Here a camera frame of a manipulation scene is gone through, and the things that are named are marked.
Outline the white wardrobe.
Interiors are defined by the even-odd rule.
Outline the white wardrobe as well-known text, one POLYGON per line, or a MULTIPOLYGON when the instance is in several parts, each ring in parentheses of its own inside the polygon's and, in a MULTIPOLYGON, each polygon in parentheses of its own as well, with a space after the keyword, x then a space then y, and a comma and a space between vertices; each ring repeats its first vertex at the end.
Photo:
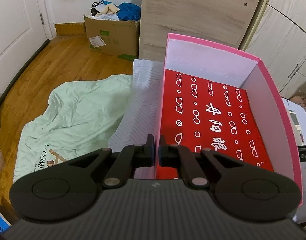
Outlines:
POLYGON ((240 48, 262 59, 283 97, 306 96, 306 0, 260 0, 240 48))

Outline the white remote control with screen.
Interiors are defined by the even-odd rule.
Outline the white remote control with screen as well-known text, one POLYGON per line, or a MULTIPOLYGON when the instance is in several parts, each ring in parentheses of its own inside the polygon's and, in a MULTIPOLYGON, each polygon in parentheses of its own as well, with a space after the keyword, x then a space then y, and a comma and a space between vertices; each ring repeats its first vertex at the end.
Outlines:
POLYGON ((292 129, 295 134, 297 146, 305 145, 305 140, 297 115, 294 111, 289 110, 290 120, 292 121, 292 129))

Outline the blue plastic bag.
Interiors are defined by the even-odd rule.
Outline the blue plastic bag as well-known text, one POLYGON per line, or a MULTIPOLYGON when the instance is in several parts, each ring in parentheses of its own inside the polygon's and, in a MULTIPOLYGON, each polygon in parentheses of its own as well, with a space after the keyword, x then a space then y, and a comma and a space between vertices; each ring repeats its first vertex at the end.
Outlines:
POLYGON ((121 3, 117 16, 120 21, 138 21, 141 18, 141 7, 133 3, 121 3))

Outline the wooden board panel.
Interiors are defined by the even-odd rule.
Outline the wooden board panel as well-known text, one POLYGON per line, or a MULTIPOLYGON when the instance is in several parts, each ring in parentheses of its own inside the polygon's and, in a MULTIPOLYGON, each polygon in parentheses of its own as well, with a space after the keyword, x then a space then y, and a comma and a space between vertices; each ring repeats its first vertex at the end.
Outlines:
POLYGON ((259 0, 142 0, 139 58, 162 62, 169 33, 238 48, 259 0))

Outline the pink cardboard box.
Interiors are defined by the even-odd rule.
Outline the pink cardboard box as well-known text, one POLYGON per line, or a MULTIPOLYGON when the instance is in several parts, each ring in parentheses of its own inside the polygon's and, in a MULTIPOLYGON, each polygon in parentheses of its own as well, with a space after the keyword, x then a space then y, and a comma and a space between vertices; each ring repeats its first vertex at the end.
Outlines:
POLYGON ((166 70, 246 90, 252 114, 273 166, 272 171, 292 179, 298 186, 302 185, 301 165, 291 120, 278 89, 260 58, 219 43, 169 34, 156 138, 158 142, 161 136, 166 70))

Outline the white patterned table cover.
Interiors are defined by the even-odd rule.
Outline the white patterned table cover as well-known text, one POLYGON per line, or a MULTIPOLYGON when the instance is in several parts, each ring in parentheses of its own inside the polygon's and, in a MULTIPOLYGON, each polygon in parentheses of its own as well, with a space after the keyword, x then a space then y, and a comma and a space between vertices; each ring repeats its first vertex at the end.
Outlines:
POLYGON ((157 138, 164 63, 150 60, 133 62, 132 96, 109 148, 120 152, 125 146, 144 144, 149 134, 157 138))

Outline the mint green cloth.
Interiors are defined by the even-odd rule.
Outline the mint green cloth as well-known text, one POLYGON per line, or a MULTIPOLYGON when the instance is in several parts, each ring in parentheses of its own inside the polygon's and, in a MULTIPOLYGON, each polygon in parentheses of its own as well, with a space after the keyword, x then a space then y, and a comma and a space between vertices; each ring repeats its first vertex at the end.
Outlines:
POLYGON ((132 75, 113 75, 52 90, 46 111, 22 129, 13 180, 107 147, 129 104, 132 81, 132 75))

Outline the red glasses-print sheet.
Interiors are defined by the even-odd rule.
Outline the red glasses-print sheet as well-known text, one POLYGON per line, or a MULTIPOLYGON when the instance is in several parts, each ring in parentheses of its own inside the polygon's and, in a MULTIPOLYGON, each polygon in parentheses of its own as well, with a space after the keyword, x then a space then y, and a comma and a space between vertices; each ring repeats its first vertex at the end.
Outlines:
POLYGON ((210 148, 269 171, 269 159, 246 90, 166 70, 160 134, 194 153, 210 148))

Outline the brown cardboard box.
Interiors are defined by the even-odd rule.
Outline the brown cardboard box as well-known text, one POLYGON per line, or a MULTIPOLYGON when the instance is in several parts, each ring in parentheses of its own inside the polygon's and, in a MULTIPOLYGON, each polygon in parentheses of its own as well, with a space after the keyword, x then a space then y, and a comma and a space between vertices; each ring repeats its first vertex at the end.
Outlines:
POLYGON ((139 21, 95 20, 84 17, 89 48, 133 61, 138 58, 139 21))

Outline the beige cloth in box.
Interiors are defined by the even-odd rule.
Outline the beige cloth in box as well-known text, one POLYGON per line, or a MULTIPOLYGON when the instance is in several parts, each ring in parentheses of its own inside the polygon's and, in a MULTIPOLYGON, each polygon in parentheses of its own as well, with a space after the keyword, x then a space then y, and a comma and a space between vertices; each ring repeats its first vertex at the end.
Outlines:
POLYGON ((120 9, 113 3, 109 3, 107 5, 100 4, 96 7, 96 9, 98 10, 98 12, 95 14, 96 17, 104 14, 113 15, 120 12, 120 9))

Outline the white door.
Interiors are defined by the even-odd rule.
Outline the white door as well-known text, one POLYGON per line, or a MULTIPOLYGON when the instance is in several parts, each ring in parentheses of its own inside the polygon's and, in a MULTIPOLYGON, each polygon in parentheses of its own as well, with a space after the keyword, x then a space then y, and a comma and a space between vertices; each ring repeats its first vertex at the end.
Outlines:
POLYGON ((46 39, 38 0, 0 0, 0 98, 46 39))

